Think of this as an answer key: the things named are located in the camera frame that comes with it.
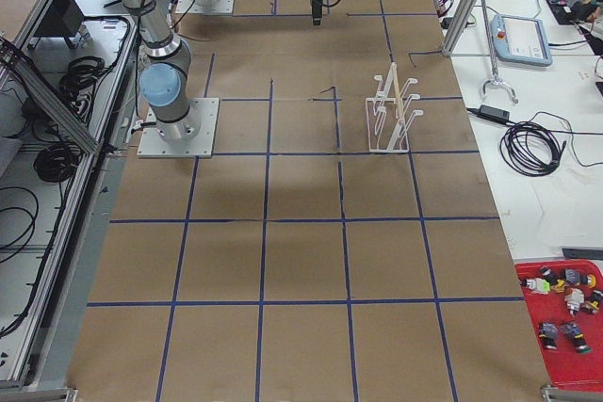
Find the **metal reach grabber tool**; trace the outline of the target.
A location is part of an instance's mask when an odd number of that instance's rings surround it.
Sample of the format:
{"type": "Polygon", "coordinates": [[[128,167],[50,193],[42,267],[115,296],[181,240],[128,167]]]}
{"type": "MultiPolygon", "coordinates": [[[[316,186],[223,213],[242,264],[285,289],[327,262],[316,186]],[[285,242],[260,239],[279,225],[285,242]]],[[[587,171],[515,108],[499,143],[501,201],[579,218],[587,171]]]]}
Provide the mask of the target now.
{"type": "Polygon", "coordinates": [[[514,105],[517,105],[518,99],[517,99],[514,88],[511,87],[509,84],[507,84],[504,80],[502,80],[498,73],[497,55],[496,55],[496,51],[495,51],[494,44],[492,41],[491,28],[490,28],[490,23],[489,23],[489,19],[488,19],[487,5],[486,5],[485,0],[481,0],[481,13],[482,13],[483,21],[484,21],[486,41],[487,41],[487,45],[488,45],[490,66],[491,66],[491,75],[488,79],[486,79],[483,82],[483,84],[481,86],[481,96],[483,99],[485,99],[489,88],[502,89],[508,94],[510,101],[514,105]]]}

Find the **black power adapter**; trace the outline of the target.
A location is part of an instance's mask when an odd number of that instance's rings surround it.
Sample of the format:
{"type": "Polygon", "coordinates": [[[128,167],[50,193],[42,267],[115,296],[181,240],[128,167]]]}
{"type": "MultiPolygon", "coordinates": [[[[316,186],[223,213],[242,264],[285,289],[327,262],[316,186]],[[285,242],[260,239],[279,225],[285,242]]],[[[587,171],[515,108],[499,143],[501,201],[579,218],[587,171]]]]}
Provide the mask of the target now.
{"type": "Polygon", "coordinates": [[[506,124],[510,121],[509,111],[492,107],[490,105],[481,105],[478,109],[478,116],[485,120],[500,124],[506,124]]]}

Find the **blue teach pendant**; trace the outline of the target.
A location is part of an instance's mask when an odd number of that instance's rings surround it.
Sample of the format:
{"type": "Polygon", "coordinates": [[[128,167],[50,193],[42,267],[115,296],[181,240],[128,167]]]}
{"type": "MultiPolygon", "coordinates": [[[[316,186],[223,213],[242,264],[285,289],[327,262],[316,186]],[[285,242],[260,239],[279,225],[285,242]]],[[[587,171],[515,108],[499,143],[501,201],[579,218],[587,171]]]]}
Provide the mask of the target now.
{"type": "Polygon", "coordinates": [[[538,67],[552,64],[541,20],[496,14],[490,22],[490,33],[496,54],[501,60],[538,67]]]}

